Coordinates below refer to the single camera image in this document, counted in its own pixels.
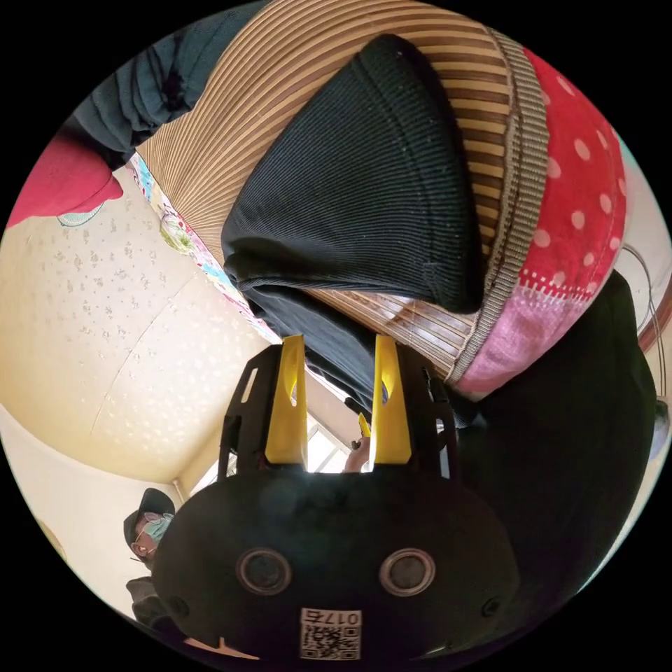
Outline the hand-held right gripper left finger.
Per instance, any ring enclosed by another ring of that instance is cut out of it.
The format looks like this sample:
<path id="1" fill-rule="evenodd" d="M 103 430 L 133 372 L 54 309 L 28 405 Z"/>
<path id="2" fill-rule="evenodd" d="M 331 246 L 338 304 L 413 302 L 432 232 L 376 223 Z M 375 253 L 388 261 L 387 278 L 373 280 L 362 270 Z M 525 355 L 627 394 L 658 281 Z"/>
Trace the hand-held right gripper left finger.
<path id="1" fill-rule="evenodd" d="M 307 464 L 305 342 L 302 335 L 283 340 L 265 446 L 272 466 Z"/>

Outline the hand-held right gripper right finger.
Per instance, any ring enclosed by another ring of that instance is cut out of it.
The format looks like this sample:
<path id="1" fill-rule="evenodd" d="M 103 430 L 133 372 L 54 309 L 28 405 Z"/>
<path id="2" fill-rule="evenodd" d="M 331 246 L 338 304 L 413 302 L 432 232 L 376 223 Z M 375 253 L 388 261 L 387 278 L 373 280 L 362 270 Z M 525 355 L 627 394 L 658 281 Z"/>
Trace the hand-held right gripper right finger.
<path id="1" fill-rule="evenodd" d="M 405 466 L 412 457 L 407 410 L 396 342 L 376 337 L 371 416 L 374 466 Z"/>

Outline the person's left hand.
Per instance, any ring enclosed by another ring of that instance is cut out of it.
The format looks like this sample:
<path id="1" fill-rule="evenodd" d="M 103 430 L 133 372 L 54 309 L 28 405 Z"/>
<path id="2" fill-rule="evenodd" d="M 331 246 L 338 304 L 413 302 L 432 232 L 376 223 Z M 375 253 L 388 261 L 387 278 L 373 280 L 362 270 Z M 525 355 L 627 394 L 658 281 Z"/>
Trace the person's left hand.
<path id="1" fill-rule="evenodd" d="M 343 473 L 361 473 L 368 464 L 370 455 L 370 438 L 361 437 L 351 443 L 351 450 L 346 458 Z"/>

